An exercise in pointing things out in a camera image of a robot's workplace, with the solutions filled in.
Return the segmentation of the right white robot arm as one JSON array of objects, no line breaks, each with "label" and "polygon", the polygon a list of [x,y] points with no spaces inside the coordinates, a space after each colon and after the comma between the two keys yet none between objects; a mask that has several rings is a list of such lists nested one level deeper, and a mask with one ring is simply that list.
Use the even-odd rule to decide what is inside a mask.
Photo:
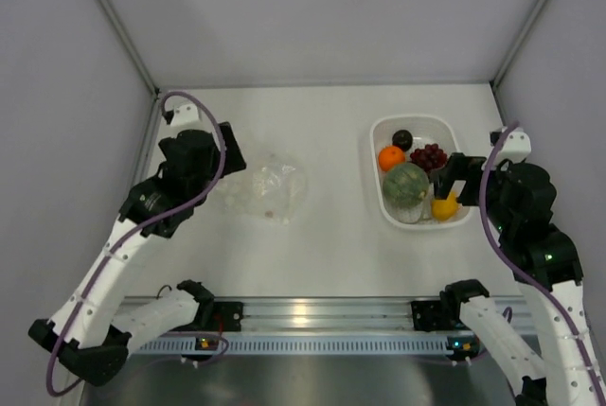
[{"label": "right white robot arm", "polygon": [[539,340],[533,351],[496,309],[477,280],[460,280],[440,293],[443,319],[466,327],[506,376],[518,405],[602,405],[605,376],[583,307],[583,271],[577,248],[552,222],[557,191],[549,174],[527,162],[453,154],[431,174],[445,197],[455,182],[458,202],[480,211],[491,248],[512,271]]}]

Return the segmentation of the fake yellow lemon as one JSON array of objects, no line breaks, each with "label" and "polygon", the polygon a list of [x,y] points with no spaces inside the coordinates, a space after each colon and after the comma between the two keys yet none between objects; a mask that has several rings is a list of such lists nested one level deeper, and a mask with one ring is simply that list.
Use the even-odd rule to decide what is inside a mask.
[{"label": "fake yellow lemon", "polygon": [[447,198],[433,198],[431,202],[431,214],[436,221],[447,221],[451,219],[459,210],[460,204],[454,191],[451,191]]}]

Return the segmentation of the fake red grapes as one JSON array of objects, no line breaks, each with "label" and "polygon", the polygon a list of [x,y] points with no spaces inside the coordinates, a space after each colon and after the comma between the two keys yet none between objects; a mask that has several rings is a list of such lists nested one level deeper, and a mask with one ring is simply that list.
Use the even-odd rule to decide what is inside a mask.
[{"label": "fake red grapes", "polygon": [[427,174],[435,169],[442,168],[448,160],[448,154],[437,143],[426,144],[423,148],[417,148],[409,157],[414,165],[423,169]]}]

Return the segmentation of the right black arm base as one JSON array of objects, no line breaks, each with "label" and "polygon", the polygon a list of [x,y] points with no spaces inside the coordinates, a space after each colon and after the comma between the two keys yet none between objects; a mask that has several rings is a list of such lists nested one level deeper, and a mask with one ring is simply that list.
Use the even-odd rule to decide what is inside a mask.
[{"label": "right black arm base", "polygon": [[455,311],[439,300],[416,300],[410,306],[416,331],[468,330],[455,315]]}]

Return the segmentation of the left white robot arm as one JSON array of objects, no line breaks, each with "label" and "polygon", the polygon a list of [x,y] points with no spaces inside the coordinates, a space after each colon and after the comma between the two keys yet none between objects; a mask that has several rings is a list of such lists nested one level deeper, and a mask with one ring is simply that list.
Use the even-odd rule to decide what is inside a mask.
[{"label": "left white robot arm", "polygon": [[222,329],[214,295],[194,280],[181,281],[134,311],[118,311],[162,242],[193,216],[219,179],[245,170],[231,125],[217,127],[221,144],[202,130],[183,130],[160,141],[164,161],[130,190],[87,275],[58,311],[31,325],[29,337],[51,354],[49,371],[60,363],[79,380],[103,386],[136,350],[164,333]]}]

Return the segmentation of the fake green melon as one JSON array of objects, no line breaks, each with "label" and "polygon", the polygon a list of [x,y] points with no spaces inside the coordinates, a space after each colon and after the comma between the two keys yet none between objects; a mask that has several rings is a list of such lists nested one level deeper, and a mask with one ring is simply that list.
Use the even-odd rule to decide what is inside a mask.
[{"label": "fake green melon", "polygon": [[382,192],[391,206],[408,209],[425,200],[429,186],[428,176],[422,168],[412,163],[401,163],[384,175]]}]

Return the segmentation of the fake dark plum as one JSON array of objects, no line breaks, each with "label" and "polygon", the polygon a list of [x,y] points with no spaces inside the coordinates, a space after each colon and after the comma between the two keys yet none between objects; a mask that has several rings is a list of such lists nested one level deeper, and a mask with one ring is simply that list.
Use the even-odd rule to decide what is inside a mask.
[{"label": "fake dark plum", "polygon": [[398,130],[393,133],[391,141],[393,146],[407,152],[412,148],[414,137],[407,130]]}]

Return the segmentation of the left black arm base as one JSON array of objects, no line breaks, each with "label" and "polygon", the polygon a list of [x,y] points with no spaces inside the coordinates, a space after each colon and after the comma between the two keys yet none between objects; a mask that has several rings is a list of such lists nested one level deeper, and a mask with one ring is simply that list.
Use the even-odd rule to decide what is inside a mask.
[{"label": "left black arm base", "polygon": [[240,301],[216,301],[207,322],[207,330],[225,333],[241,332],[244,304]]}]

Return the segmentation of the fake orange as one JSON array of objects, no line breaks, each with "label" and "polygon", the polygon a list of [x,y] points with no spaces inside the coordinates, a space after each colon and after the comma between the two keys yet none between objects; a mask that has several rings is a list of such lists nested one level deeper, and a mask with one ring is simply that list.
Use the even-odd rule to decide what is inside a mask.
[{"label": "fake orange", "polygon": [[396,165],[405,163],[406,154],[397,146],[387,146],[379,152],[377,162],[382,172],[388,172]]}]

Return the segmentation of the polka dot zip bag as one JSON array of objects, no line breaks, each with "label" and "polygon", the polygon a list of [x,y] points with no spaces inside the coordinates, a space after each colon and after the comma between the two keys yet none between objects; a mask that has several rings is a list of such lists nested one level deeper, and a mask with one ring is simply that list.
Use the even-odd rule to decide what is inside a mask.
[{"label": "polka dot zip bag", "polygon": [[287,225],[307,197],[308,177],[292,157],[259,152],[244,171],[221,179],[214,190],[233,215]]}]

